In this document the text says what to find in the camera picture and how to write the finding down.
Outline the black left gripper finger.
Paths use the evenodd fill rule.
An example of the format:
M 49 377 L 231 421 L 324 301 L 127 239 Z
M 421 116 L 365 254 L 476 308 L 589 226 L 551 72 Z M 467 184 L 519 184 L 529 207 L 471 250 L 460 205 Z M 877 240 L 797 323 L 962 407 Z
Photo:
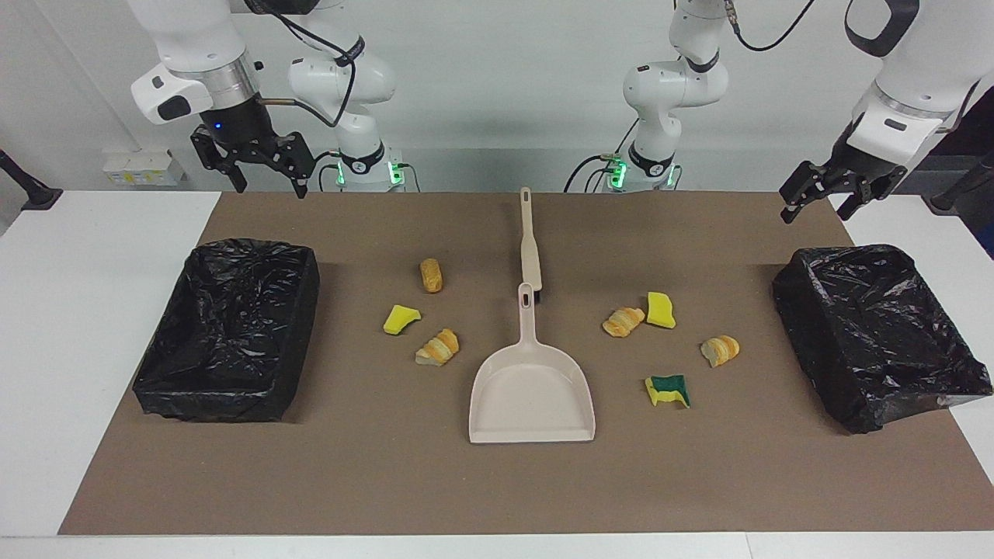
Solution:
M 828 193 L 824 187 L 825 167 L 803 161 L 780 187 L 784 209 L 780 218 L 791 225 L 798 214 L 810 203 L 822 200 Z
M 878 198 L 878 185 L 874 182 L 860 182 L 855 190 L 836 209 L 841 220 L 849 220 L 862 206 Z

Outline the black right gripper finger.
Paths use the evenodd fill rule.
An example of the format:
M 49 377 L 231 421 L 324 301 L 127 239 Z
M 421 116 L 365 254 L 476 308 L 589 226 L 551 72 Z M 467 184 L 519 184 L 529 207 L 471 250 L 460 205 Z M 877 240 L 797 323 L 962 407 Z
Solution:
M 301 132 L 289 135 L 289 170 L 294 184 L 294 193 L 298 199 L 308 194 L 308 182 L 315 167 L 314 155 Z
M 219 144 L 207 128 L 196 128 L 190 135 L 189 141 L 194 146 L 196 155 L 203 168 L 217 171 L 228 178 L 235 191 L 244 193 L 248 181 L 238 168 L 238 149 Z

